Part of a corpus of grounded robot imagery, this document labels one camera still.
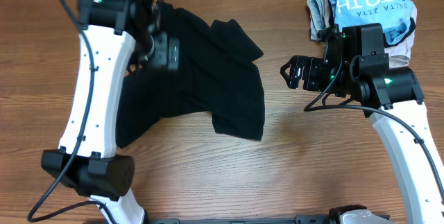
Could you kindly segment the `black t-shirt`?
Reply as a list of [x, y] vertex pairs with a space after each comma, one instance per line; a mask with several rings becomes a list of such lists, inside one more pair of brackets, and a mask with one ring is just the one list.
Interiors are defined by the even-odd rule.
[[262, 139], [264, 89], [254, 60], [263, 51], [237, 21], [203, 19], [161, 3], [160, 28], [179, 41], [177, 71], [138, 69], [123, 79], [116, 143], [133, 143], [162, 118], [211, 112], [218, 134]]

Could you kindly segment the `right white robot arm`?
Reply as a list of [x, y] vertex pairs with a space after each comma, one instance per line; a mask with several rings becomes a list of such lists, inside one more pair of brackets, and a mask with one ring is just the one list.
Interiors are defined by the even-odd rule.
[[307, 112], [361, 110], [388, 153], [407, 222], [442, 223], [443, 161], [415, 73], [389, 66], [380, 24], [329, 27], [321, 40], [322, 58], [295, 55], [281, 67], [287, 86], [319, 93]]

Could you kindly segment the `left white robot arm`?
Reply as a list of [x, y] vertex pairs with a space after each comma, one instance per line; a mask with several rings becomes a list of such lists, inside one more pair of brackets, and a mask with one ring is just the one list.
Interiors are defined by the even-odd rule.
[[54, 184], [96, 205], [107, 223], [147, 223], [131, 189], [135, 162], [116, 153], [116, 125], [126, 72], [176, 71], [180, 44], [160, 30], [155, 0], [78, 0], [72, 22], [80, 63], [68, 124], [58, 147], [42, 153]]

